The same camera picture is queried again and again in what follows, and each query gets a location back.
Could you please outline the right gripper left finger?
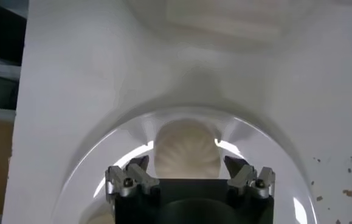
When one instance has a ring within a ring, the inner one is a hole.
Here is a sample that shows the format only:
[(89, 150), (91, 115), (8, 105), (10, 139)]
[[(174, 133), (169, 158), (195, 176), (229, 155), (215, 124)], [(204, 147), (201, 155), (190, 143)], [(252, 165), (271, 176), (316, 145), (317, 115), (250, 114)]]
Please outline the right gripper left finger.
[(113, 203), (116, 197), (132, 197), (140, 189), (145, 195), (158, 194), (160, 181), (147, 174), (149, 156), (128, 161), (124, 169), (109, 166), (105, 171), (106, 200)]

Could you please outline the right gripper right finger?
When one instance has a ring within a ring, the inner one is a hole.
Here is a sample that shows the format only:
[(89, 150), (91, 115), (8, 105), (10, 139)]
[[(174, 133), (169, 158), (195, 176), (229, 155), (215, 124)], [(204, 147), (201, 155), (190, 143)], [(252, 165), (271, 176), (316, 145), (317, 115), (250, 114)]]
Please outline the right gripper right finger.
[(274, 198), (275, 172), (263, 167), (260, 172), (245, 159), (224, 157), (224, 164), (230, 174), (227, 185), (237, 191), (237, 195), (250, 193), (255, 198)]

